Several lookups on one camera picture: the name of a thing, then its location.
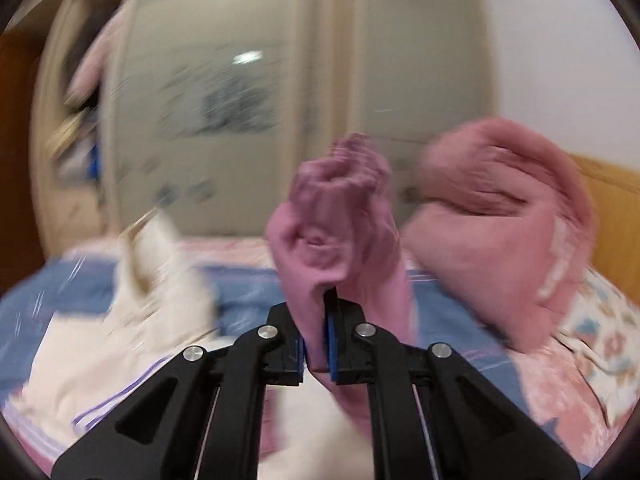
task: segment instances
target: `bed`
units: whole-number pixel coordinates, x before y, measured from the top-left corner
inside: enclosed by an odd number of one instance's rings
[[[576,156],[575,160],[590,186],[600,215],[594,269],[638,303],[640,284],[634,277],[640,271],[640,240],[635,236],[634,227],[640,220],[640,175],[582,156]],[[224,335],[239,335],[257,326],[264,321],[268,307],[282,301],[268,248],[260,238],[186,238],[183,249],[197,261],[207,279],[222,288],[220,325]],[[23,449],[15,445],[11,433],[4,428],[1,452],[20,462],[24,478],[44,478],[41,471],[49,474],[53,461],[65,449],[31,424],[12,403],[19,395],[20,382],[28,378],[30,363],[46,330],[47,317],[50,319],[52,312],[61,308],[55,301],[47,304],[43,299],[42,290],[46,289],[42,276],[49,273],[47,286],[60,286],[65,276],[72,280],[86,276],[83,279],[90,286],[86,286],[88,292],[82,294],[88,296],[65,300],[62,308],[85,312],[104,310],[112,294],[111,273],[117,256],[113,238],[81,244],[32,278],[29,299],[13,303],[4,300],[5,306],[8,303],[18,306],[0,312],[0,330],[6,334],[13,331],[13,336],[2,338],[10,343],[0,348],[0,401],[8,427]],[[420,346],[439,340],[452,344],[569,451],[583,476],[618,479],[626,478],[618,468],[626,467],[627,472],[638,470],[638,462],[630,455],[639,438],[638,410],[607,427],[596,397],[567,348],[549,339],[531,354],[505,351],[436,280],[415,268],[409,254],[405,261],[417,300]],[[28,288],[29,284],[21,287],[22,290]],[[100,301],[87,304],[89,297]]]

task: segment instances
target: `metal bolt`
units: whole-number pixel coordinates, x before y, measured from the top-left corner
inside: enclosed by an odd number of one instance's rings
[[[436,343],[431,347],[431,351],[440,359],[446,359],[451,355],[451,347],[446,343]]]
[[[258,329],[258,335],[262,339],[272,339],[278,335],[278,329],[273,325],[262,325]]]
[[[371,323],[360,323],[356,327],[356,334],[362,337],[371,337],[376,333],[376,327]]]
[[[187,361],[197,361],[204,355],[204,350],[199,346],[189,346],[182,352],[182,357]]]

